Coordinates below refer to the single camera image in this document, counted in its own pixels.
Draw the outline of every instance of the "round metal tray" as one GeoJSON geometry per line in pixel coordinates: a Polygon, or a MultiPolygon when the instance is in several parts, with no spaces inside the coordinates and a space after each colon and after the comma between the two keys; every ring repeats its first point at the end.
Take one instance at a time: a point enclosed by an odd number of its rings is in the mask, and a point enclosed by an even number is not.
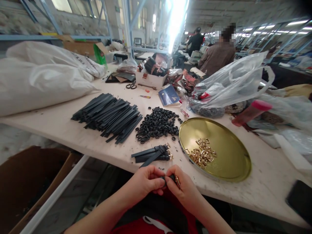
{"type": "Polygon", "coordinates": [[[251,161],[243,143],[225,126],[206,118],[191,118],[183,122],[179,131],[179,139],[185,155],[194,165],[220,180],[240,182],[251,172],[251,161]],[[208,138],[209,146],[216,151],[217,157],[203,169],[195,164],[185,149],[190,152],[199,148],[196,140],[208,138]]]}

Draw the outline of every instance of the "hair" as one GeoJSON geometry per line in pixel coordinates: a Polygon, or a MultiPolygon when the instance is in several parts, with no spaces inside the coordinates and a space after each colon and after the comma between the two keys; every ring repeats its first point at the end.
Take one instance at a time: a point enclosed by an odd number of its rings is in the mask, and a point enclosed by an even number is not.
{"type": "Polygon", "coordinates": [[[235,25],[232,24],[221,32],[221,37],[223,37],[223,40],[225,42],[230,42],[230,39],[232,37],[232,34],[234,34],[234,31],[235,31],[235,25]]]}

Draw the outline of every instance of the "bottle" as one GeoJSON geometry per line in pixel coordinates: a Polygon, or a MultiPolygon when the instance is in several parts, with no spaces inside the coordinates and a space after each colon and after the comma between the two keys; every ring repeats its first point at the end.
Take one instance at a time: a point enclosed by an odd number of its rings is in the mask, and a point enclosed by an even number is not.
{"type": "Polygon", "coordinates": [[[272,109],[272,105],[261,100],[255,100],[246,110],[239,114],[232,123],[238,127],[253,120],[258,115],[272,109]]]}

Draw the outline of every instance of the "black phone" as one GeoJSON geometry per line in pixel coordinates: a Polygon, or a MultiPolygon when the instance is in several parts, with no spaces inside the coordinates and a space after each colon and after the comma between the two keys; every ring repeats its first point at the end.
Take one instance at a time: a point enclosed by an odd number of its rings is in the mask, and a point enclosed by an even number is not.
{"type": "Polygon", "coordinates": [[[286,203],[312,226],[312,188],[297,180],[286,198],[286,203]]]}

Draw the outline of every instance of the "small booklet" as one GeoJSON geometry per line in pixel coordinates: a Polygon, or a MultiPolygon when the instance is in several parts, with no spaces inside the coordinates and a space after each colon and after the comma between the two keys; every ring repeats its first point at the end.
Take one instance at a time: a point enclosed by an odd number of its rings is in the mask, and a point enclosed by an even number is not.
{"type": "Polygon", "coordinates": [[[164,86],[163,89],[158,92],[158,95],[164,107],[177,106],[180,104],[180,97],[171,84],[164,86]]]}

